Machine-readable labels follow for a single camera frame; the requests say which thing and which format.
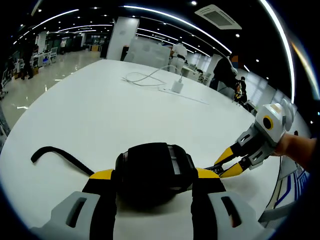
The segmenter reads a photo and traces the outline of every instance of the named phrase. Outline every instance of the white pillar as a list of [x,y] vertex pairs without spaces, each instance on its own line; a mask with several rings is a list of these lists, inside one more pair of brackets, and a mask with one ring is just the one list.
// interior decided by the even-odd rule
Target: white pillar
[[85,34],[85,33],[81,33],[81,35],[80,35],[80,36],[82,37],[80,47],[83,47],[83,46],[84,46],[84,44],[85,44],[85,42],[86,42],[86,39],[87,39],[87,34]]
[[36,36],[35,44],[39,46],[39,50],[38,50],[39,53],[43,52],[46,48],[46,37],[47,37],[46,31],[42,31]]
[[125,45],[130,45],[131,40],[136,36],[139,19],[122,17],[118,18],[113,31],[106,55],[107,59],[121,59],[121,53]]

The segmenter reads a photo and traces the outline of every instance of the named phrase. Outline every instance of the desk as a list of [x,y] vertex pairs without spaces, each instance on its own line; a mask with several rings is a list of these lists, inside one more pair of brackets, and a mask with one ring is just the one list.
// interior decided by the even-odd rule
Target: desk
[[[119,153],[130,147],[165,142],[181,146],[195,166],[205,168],[212,166],[255,120],[227,97],[185,77],[182,93],[201,98],[209,105],[121,80],[127,73],[150,74],[155,70],[102,59],[54,85],[25,111],[1,152],[0,181],[27,227],[41,227],[50,219],[51,210],[74,191],[81,191],[88,180],[54,153],[47,153],[36,165],[32,164],[30,157],[43,146],[61,148],[96,172],[114,168]],[[153,77],[165,81],[167,88],[179,79],[165,70]],[[154,79],[143,82],[159,83]],[[255,209],[258,219],[273,194],[279,165],[278,157],[270,157],[254,170],[223,179],[223,184],[227,190],[240,194]],[[183,229],[188,236],[184,239],[191,240],[191,200],[190,191],[182,193],[163,210],[164,214],[148,214],[139,220],[130,213],[119,212],[115,227],[128,225],[127,233],[136,231],[138,235],[146,234],[140,230],[142,226],[146,230],[152,225],[161,233],[151,233],[153,239],[171,239],[166,234],[174,230],[181,233]]]
[[192,79],[192,80],[194,80],[196,82],[198,81],[199,76],[200,76],[199,72],[190,69],[186,65],[184,65],[182,67],[181,73],[182,73],[182,76],[184,76],[184,77],[186,77],[188,79]]

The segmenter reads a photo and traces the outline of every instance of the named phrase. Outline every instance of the white power adapter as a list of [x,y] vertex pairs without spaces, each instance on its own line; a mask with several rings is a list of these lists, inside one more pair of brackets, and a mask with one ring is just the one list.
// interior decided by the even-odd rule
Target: white power adapter
[[182,79],[180,78],[179,81],[174,81],[171,91],[174,93],[181,93],[181,90],[183,88],[184,84],[182,83]]

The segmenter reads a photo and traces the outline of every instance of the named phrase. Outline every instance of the glossy floor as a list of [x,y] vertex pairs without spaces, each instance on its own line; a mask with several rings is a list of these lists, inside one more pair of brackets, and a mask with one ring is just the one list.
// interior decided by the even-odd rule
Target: glossy floor
[[32,79],[11,80],[5,90],[8,94],[1,101],[5,119],[12,129],[21,115],[44,92],[75,71],[100,60],[100,52],[78,51],[58,55],[55,63],[39,69]]

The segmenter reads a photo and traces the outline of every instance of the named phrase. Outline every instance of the person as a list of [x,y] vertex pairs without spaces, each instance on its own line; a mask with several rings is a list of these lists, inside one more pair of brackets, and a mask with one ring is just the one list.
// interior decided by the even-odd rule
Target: person
[[232,59],[232,57],[233,55],[230,55],[228,57],[223,57],[218,61],[213,70],[214,76],[210,82],[210,88],[217,91],[219,82],[223,82],[227,87],[234,89],[237,82],[237,70],[232,66],[230,61],[230,58]]
[[24,67],[21,74],[21,79],[25,80],[26,75],[29,75],[28,79],[32,79],[34,77],[33,70],[30,66],[30,60],[34,53],[34,51],[38,51],[39,47],[37,44],[32,43],[34,40],[26,41],[22,46],[22,59],[24,61]]
[[65,54],[66,44],[67,44],[67,42],[64,39],[60,43],[60,52],[61,52],[62,55]]
[[311,161],[315,151],[317,139],[285,133],[274,150],[275,156],[288,156],[302,166],[307,172],[311,170]]
[[170,52],[170,57],[172,57],[169,70],[172,73],[181,74],[182,67],[185,64],[185,60],[187,57],[187,49],[186,47],[179,41],[176,45],[172,47]]
[[239,80],[235,84],[235,89],[234,89],[234,101],[236,103],[241,104],[242,106],[247,102],[248,97],[247,97],[247,85],[245,82],[246,78],[244,76],[241,77],[241,80]]

